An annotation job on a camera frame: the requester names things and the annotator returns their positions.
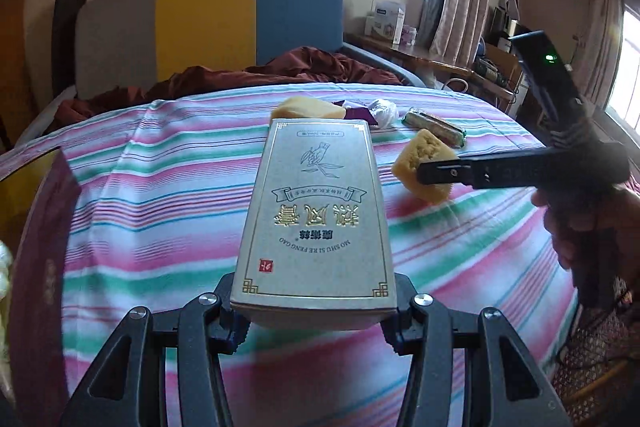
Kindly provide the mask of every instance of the metal screw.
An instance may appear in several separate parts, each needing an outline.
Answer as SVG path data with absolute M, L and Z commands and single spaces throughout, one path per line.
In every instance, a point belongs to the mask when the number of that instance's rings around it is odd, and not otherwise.
M 129 318 L 135 321 L 140 320 L 145 315 L 146 315 L 146 308 L 144 306 L 136 306 L 135 308 L 131 309 L 131 311 L 129 312 Z
M 218 302 L 218 296 L 215 293 L 203 293 L 198 297 L 198 302 L 203 306 L 209 306 Z
M 418 293 L 414 297 L 414 302 L 418 304 L 418 306 L 431 306 L 433 304 L 433 297 L 428 293 Z
M 484 318 L 486 319 L 496 319 L 498 317 L 501 317 L 502 314 L 500 313 L 500 310 L 497 310 L 495 308 L 487 308 L 482 312 L 482 315 L 484 315 Z

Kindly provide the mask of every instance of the sponge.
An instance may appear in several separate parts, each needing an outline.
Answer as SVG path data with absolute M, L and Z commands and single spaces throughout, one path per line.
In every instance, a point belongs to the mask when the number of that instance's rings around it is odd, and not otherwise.
M 271 111 L 274 118 L 334 118 L 342 120 L 346 109 L 309 96 L 292 96 Z
M 431 204 L 439 204 L 449 197 L 451 185 L 422 185 L 418 183 L 416 171 L 421 163 L 455 160 L 456 158 L 458 156 L 437 137 L 426 129 L 420 129 L 411 142 L 404 146 L 398 159 L 391 167 L 391 172 L 417 198 Z

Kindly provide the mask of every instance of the bed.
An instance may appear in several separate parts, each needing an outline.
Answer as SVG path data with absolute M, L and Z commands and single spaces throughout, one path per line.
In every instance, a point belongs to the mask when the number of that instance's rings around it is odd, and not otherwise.
M 400 115 L 418 105 L 466 129 L 463 154 L 541 146 L 471 96 L 404 86 L 304 84 L 226 90 L 107 113 L 0 157 L 0 176 L 59 146 L 82 187 L 66 251 L 62 332 L 73 392 L 113 328 L 136 305 L 179 308 L 234 270 L 271 110 L 293 94 L 370 103 Z M 453 188 L 428 206 L 390 166 L 414 135 L 372 131 L 395 270 L 452 309 L 500 308 L 543 369 L 576 306 L 530 188 Z M 236 426 L 391 426 L 410 359 L 379 327 L 319 333 L 252 325 L 223 376 Z M 462 418 L 463 359 L 454 357 L 450 425 Z M 176 354 L 167 355 L 167 409 L 179 425 Z

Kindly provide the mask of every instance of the red stamp logo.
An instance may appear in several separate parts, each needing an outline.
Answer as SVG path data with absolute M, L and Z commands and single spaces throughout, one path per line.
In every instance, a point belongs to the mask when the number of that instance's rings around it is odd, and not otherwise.
M 260 267 L 258 270 L 271 273 L 273 271 L 273 261 L 271 259 L 260 259 Z

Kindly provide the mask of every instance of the crumpled blanket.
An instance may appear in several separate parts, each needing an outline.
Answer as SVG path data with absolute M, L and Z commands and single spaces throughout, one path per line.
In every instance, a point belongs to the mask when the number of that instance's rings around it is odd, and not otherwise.
M 139 87 L 116 87 L 90 100 L 65 100 L 58 107 L 50 130 L 154 100 L 176 100 L 192 94 L 237 87 L 310 82 L 402 85 L 398 77 L 388 71 L 372 68 L 339 53 L 302 46 L 274 58 L 265 66 L 252 66 L 244 71 L 211 71 L 202 66 L 192 66 L 148 91 Z

